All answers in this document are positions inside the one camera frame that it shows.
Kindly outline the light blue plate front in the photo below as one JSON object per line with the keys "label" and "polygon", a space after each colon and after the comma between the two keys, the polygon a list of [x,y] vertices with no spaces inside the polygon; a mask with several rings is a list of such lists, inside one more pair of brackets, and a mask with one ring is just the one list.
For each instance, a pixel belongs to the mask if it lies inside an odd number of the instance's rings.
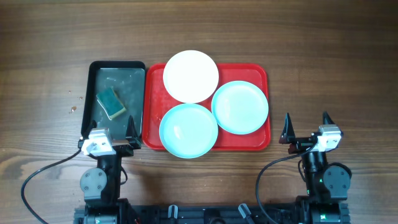
{"label": "light blue plate front", "polygon": [[200,157],[215,145],[218,124],[204,106],[184,103],[168,110],[159,126],[160,141],[176,157]]}

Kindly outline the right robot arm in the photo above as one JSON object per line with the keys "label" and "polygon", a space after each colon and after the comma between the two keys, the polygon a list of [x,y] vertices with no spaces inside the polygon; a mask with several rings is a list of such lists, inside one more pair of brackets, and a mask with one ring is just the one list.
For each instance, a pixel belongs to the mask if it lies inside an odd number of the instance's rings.
{"label": "right robot arm", "polygon": [[307,188],[306,196],[296,198],[297,223],[350,223],[349,208],[345,200],[351,185],[352,172],[339,162],[329,163],[326,154],[338,148],[342,130],[323,113],[323,124],[309,137],[295,135],[290,115],[285,116],[279,139],[288,144],[289,154],[301,157],[302,174]]}

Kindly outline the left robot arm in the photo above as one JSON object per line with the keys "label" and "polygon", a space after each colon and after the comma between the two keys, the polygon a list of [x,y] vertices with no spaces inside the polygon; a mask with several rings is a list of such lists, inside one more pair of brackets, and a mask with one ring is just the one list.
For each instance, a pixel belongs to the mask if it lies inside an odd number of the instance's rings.
{"label": "left robot arm", "polygon": [[140,223],[141,219],[128,199],[120,197],[124,183],[121,174],[123,157],[134,155],[141,148],[133,117],[127,122],[125,138],[112,139],[108,128],[97,127],[92,120],[78,142],[78,148],[96,160],[97,166],[84,172],[80,188],[84,194],[84,209],[75,210],[74,223]]}

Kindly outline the white round plate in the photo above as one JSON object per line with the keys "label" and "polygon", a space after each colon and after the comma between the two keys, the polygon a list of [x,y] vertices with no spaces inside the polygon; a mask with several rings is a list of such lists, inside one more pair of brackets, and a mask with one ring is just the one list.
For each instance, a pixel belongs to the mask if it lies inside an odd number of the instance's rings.
{"label": "white round plate", "polygon": [[218,67],[207,54],[184,50],[172,56],[163,72],[168,94],[182,103],[199,103],[209,98],[218,86]]}

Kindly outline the green yellow sponge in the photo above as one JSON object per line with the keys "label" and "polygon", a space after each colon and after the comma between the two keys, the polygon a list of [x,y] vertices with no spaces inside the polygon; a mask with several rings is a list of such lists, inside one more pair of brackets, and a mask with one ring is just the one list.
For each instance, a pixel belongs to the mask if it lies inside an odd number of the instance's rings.
{"label": "green yellow sponge", "polygon": [[112,120],[126,111],[126,107],[112,88],[107,88],[96,94],[96,99],[104,109],[109,120]]}

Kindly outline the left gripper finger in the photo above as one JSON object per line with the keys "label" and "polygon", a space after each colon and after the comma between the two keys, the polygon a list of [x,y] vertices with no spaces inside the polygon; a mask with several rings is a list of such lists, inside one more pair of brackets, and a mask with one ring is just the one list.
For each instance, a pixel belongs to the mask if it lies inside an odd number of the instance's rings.
{"label": "left gripper finger", "polygon": [[135,129],[135,125],[134,125],[134,119],[131,115],[129,116],[129,119],[127,122],[125,138],[128,141],[138,141],[139,140],[139,136],[138,136],[138,133],[137,133],[137,131]]}
{"label": "left gripper finger", "polygon": [[88,123],[88,125],[87,125],[85,128],[83,128],[83,130],[82,130],[82,132],[81,132],[81,136],[82,136],[82,137],[88,137],[88,135],[90,134],[90,131],[91,131],[93,128],[96,128],[96,127],[97,127],[96,121],[95,121],[95,120],[91,120],[91,121]]}

